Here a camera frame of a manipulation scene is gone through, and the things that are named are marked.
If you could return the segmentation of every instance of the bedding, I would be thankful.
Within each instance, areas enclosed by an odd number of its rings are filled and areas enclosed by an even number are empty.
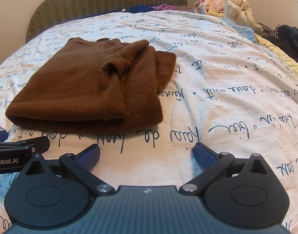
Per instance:
[[[172,79],[159,94],[162,123],[128,134],[72,134],[14,126],[5,117],[9,103],[73,37],[146,39],[157,51],[175,53]],[[180,187],[201,172],[192,155],[196,142],[237,158],[260,153],[290,198],[282,225],[298,234],[298,80],[278,56],[220,18],[181,11],[119,12],[51,27],[0,65],[2,129],[9,131],[9,141],[47,136],[46,159],[98,143],[100,161],[92,172],[115,188]],[[16,175],[0,175],[0,233],[11,226],[3,199]]]
[[[253,32],[251,27],[239,26],[232,19],[227,18],[227,17],[222,17],[221,19],[226,24],[228,24],[230,27],[234,28],[241,36],[243,36],[243,37],[247,38],[248,40],[251,40],[253,43],[257,44],[255,33]]]
[[[279,47],[283,52],[285,52],[290,58],[298,63],[298,51],[290,44],[286,37],[279,38],[273,36],[263,36],[264,39],[271,42],[274,46]]]
[[[259,44],[266,47],[269,51],[275,53],[281,59],[281,61],[293,71],[295,76],[298,78],[298,63],[295,60],[293,60],[290,56],[288,56],[279,47],[275,46],[273,43],[262,38],[257,34],[256,34],[256,39]]]

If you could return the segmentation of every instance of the folded brown cloth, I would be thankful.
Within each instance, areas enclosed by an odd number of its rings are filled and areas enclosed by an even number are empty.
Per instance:
[[[73,133],[126,133],[163,120],[157,94],[176,55],[147,40],[72,38],[48,60],[6,110],[15,125]]]

